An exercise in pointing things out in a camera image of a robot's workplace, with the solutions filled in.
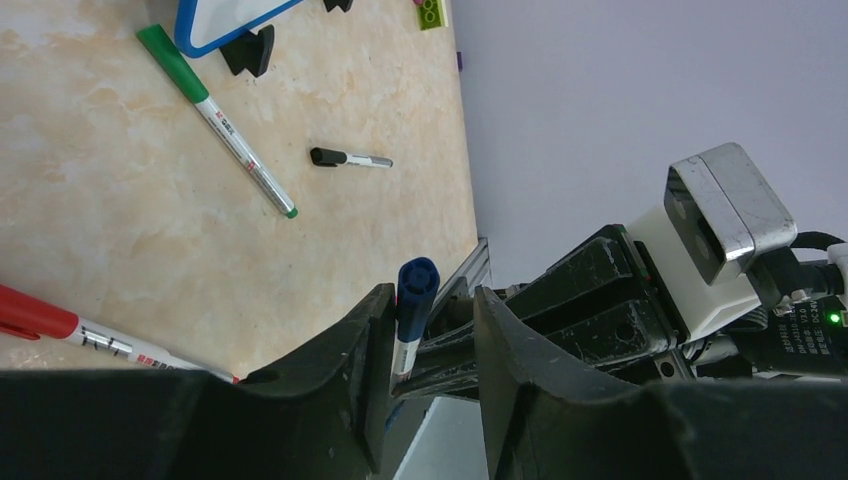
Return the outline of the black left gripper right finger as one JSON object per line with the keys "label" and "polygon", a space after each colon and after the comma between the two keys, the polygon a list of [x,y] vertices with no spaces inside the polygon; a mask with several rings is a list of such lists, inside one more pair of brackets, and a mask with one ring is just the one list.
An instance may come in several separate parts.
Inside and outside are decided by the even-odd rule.
{"label": "black left gripper right finger", "polygon": [[474,295],[493,479],[843,479],[847,388],[731,380],[634,385]]}

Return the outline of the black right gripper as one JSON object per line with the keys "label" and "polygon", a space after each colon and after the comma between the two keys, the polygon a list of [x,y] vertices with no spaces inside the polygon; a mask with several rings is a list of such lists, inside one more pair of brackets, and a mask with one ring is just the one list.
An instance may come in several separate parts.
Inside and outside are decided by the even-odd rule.
{"label": "black right gripper", "polygon": [[[496,296],[567,353],[623,379],[683,343],[681,316],[645,242],[609,224],[542,275]],[[473,296],[445,298],[430,316],[411,376],[396,400],[477,396]]]}

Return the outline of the blue marker pen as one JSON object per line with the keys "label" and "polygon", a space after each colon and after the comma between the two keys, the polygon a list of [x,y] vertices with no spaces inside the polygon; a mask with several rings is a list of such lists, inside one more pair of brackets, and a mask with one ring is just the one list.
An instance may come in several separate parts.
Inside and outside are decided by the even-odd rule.
{"label": "blue marker pen", "polygon": [[428,257],[412,259],[399,269],[396,285],[393,383],[408,379],[412,373],[439,288],[439,271]]}

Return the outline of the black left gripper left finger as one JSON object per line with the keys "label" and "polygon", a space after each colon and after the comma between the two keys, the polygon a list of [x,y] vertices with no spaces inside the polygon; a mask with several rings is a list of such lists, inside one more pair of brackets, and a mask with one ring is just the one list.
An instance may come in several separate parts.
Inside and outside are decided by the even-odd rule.
{"label": "black left gripper left finger", "polygon": [[5,479],[363,479],[380,469],[395,288],[230,384],[203,370],[5,370]]}

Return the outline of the blue framed whiteboard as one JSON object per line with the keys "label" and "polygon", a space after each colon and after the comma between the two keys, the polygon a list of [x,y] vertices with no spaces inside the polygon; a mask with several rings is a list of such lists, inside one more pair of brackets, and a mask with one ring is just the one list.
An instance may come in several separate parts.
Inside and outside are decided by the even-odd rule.
{"label": "blue framed whiteboard", "polygon": [[267,72],[275,44],[275,29],[270,21],[301,3],[301,0],[179,1],[174,43],[190,58],[218,51],[232,74],[247,71],[258,78]]}

